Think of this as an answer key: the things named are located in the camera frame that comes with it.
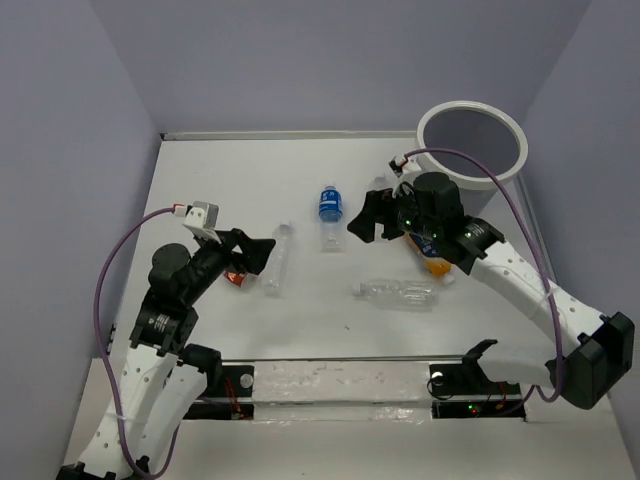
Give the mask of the blue label water bottle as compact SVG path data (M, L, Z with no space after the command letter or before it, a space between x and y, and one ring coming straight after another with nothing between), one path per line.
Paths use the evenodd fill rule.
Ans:
M344 212L342 196L335 184L327 184L318 202L321 250L336 253L343 249Z

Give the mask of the large clear crushed bottle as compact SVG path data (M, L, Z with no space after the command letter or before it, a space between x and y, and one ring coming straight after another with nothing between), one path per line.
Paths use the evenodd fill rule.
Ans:
M373 279L356 282L351 293L355 299L384 310L429 311L438 301L438 292L424 281Z

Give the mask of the slim clear plastic bottle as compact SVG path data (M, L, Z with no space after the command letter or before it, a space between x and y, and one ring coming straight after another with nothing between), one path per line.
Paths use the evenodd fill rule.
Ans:
M286 269L294 240L294 228L290 222L281 223L273 232L276 244L261 274L261 286L267 296L279 296L284 287Z

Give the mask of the red cap clear bottle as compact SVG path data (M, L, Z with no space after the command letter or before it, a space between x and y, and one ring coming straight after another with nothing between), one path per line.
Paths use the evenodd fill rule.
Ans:
M251 283L251 276L244 272L232 272L226 270L224 272L224 278L237 288L246 288Z

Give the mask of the small clear bottle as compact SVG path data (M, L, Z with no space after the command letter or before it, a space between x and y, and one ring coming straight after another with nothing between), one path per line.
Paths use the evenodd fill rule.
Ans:
M371 187L374 190L391 189L393 188L393 186L394 186L393 181L386 174L375 176L371 183Z

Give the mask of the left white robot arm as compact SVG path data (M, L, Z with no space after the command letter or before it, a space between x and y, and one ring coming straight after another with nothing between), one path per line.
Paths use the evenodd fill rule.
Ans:
M188 340L198 321L194 305L226 271L260 274L276 242L239 229L211 231L196 241L194 253L171 243L153 254L122 373L105 368L112 399L78 461L61 467L59 478L161 477L191 404L219 388L220 352Z

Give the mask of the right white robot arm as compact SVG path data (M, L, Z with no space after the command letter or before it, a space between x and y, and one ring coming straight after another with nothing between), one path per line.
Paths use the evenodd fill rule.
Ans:
M394 240L405 233L435 243L441 257L488 286L538 327L554 345L551 359L493 360L498 343L480 342L464 356L462 384L482 392L494 382L558 390L589 410L630 370L635 325L621 312L607 316L575 299L522 258L488 222L465 213L457 185L443 173L422 173L395 189L370 190L347 229L365 243L375 230Z

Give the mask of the orange juice bottle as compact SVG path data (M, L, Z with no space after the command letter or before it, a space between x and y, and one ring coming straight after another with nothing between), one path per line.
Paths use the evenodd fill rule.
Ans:
M405 238L431 277L444 285L450 285L455 281L452 264L440 256L432 240L410 233L406 233Z

